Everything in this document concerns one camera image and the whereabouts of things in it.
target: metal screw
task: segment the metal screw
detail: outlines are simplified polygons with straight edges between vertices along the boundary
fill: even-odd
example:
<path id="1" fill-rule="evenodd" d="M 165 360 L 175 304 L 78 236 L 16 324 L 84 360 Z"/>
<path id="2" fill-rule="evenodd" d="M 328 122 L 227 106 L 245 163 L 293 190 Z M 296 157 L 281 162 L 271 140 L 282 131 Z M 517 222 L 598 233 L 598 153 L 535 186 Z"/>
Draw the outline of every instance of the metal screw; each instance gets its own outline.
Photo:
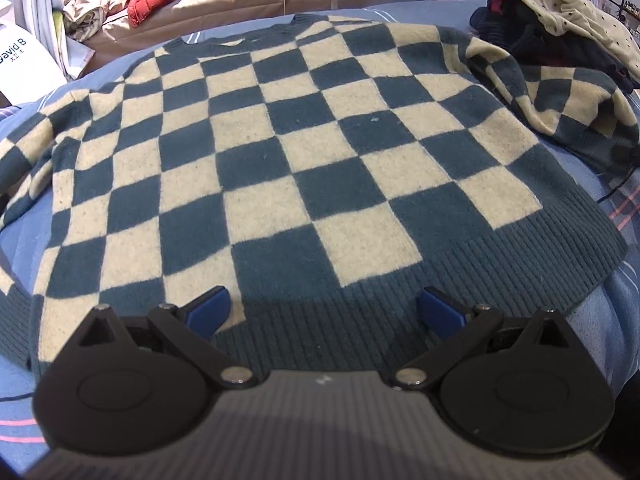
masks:
<path id="1" fill-rule="evenodd" d="M 222 378 L 225 383 L 231 384 L 247 383 L 253 376 L 254 373 L 249 370 L 249 368 L 245 368 L 243 366 L 230 366 L 229 368 L 222 370 L 222 373 L 220 374 L 220 378 Z"/>
<path id="2" fill-rule="evenodd" d="M 403 368 L 396 373 L 396 381 L 407 386 L 417 386 L 427 380 L 427 373 L 420 368 Z"/>

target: ribbed hem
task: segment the ribbed hem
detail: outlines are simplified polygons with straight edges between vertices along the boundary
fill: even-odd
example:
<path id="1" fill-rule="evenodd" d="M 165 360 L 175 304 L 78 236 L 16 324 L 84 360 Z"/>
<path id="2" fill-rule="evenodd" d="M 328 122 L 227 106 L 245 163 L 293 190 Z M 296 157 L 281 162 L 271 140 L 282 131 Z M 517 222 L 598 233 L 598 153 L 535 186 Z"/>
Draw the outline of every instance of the ribbed hem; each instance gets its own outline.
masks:
<path id="1" fill-rule="evenodd" d="M 216 334 L 214 345 L 263 378 L 271 369 L 386 374 L 430 347 L 416 297 L 437 286 L 463 303 L 508 316 L 540 308 L 570 313 L 619 266 L 626 242 L 576 189 L 562 202 L 431 260 L 371 278 L 326 298 L 286 301 Z"/>
<path id="2" fill-rule="evenodd" d="M 42 308 L 44 306 L 44 297 L 40 294 L 35 294 L 32 300 L 33 306 L 31 309 L 31 355 L 33 355 L 33 359 L 31 362 L 31 371 L 36 380 L 36 383 L 40 382 L 40 379 L 44 375 L 44 372 L 47 371 L 47 368 L 51 363 L 40 361 L 38 359 L 39 348 L 38 345 L 40 343 L 40 322 L 42 320 Z"/>
<path id="3" fill-rule="evenodd" d="M 29 368 L 31 297 L 13 284 L 7 296 L 0 294 L 0 353 Z"/>

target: pink stripe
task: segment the pink stripe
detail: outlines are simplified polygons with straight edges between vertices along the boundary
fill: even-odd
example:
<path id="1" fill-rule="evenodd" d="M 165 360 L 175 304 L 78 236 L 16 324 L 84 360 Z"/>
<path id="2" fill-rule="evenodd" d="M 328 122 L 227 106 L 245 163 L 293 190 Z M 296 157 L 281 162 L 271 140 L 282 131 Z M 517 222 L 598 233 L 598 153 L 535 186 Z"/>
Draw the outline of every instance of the pink stripe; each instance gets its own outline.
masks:
<path id="1" fill-rule="evenodd" d="M 640 204 L 638 204 L 631 213 L 624 217 L 623 221 L 618 224 L 618 231 L 622 231 L 625 225 L 631 222 L 633 216 L 640 211 Z"/>
<path id="2" fill-rule="evenodd" d="M 37 422 L 33 418 L 25 420 L 0 420 L 0 426 L 34 426 Z"/>
<path id="3" fill-rule="evenodd" d="M 618 206 L 618 208 L 617 208 L 613 213 L 611 213 L 611 214 L 609 215 L 609 220 L 613 220 L 616 216 L 618 216 L 618 215 L 620 214 L 620 212 L 621 212 L 621 211 L 626 207 L 626 205 L 627 205 L 629 202 L 631 202 L 631 201 L 636 197 L 636 195 L 637 195 L 638 193 L 640 193 L 640 186 L 636 187 L 636 188 L 634 189 L 634 192 L 633 192 L 631 195 L 629 195 L 629 196 L 627 197 L 627 199 L 626 199 L 622 204 L 620 204 L 620 205 Z"/>
<path id="4" fill-rule="evenodd" d="M 11 442 L 12 444 L 44 444 L 41 436 L 4 436 L 0 435 L 0 442 Z"/>

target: knit fabric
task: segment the knit fabric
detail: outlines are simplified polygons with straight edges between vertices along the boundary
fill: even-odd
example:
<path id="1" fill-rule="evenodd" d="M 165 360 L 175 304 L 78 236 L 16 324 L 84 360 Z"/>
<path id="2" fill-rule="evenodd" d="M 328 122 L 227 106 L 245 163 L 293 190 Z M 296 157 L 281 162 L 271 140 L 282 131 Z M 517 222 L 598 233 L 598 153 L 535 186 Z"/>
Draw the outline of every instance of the knit fabric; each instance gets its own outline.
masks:
<path id="1" fill-rule="evenodd" d="M 640 49 L 631 33 L 615 17 L 589 0 L 522 1 L 536 12 L 547 32 L 554 36 L 573 32 L 595 40 L 640 81 Z"/>
<path id="2" fill-rule="evenodd" d="M 471 66 L 540 120 L 551 108 L 533 104 L 555 95 L 561 139 L 589 123 L 580 112 L 621 106 L 598 106 L 598 82 L 615 88 L 601 73 L 525 81 L 455 30 L 310 16 L 177 40 L 70 92 L 0 144 L 0 226 L 51 179 L 54 212 L 31 354 L 25 295 L 0 262 L 0 348 L 40 372 L 97 303 L 139 315 L 215 285 L 233 307 L 214 343 L 258 375 L 415 358 L 427 285 L 513 315 L 569 312 L 625 242 Z"/>

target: polka dot clothing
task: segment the polka dot clothing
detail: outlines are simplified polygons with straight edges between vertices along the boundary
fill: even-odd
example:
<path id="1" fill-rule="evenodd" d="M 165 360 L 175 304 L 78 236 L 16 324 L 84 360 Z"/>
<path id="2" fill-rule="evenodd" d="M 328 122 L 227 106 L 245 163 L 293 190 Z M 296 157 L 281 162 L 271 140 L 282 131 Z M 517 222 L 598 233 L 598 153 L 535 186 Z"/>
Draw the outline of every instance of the polka dot clothing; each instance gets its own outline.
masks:
<path id="1" fill-rule="evenodd" d="M 587 0 L 521 0 L 554 36 L 571 31 L 597 41 L 640 81 L 640 48 L 616 18 Z"/>

